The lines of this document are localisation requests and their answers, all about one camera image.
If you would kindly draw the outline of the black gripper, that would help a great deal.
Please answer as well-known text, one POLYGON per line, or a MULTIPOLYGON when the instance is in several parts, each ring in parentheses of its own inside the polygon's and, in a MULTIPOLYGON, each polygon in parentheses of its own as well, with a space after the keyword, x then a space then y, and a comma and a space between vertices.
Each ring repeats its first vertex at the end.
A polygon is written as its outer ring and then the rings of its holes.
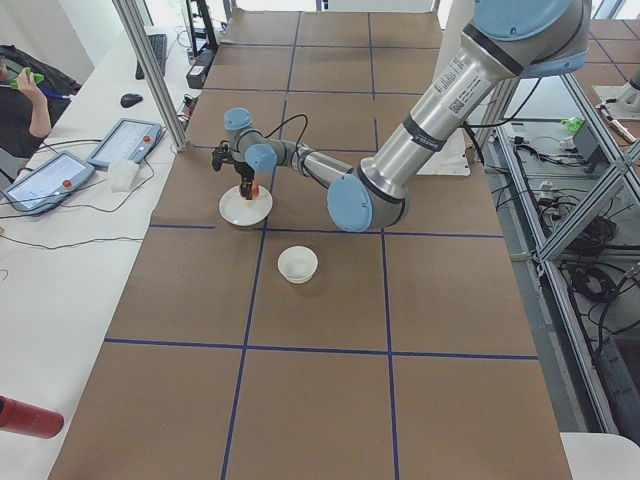
POLYGON ((253 200, 254 182, 252 181, 255 179, 255 171, 246 162, 236 162, 234 168, 235 171, 240 175, 241 181, 243 182, 243 184, 239 186, 241 198, 245 200, 253 200))

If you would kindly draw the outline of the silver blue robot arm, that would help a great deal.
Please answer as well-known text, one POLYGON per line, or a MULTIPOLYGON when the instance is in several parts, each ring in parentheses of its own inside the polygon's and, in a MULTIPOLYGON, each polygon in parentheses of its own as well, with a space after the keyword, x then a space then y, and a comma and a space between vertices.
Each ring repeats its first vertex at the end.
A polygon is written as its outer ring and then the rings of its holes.
POLYGON ((270 140, 251 114, 224 115, 227 134, 212 167, 230 164, 239 192, 254 197, 258 173, 289 167, 327 190, 327 209, 343 231, 390 227, 409 209, 408 183, 501 81, 576 71, 587 58, 589 1, 477 1, 449 63, 372 157, 351 167, 302 142, 270 140))

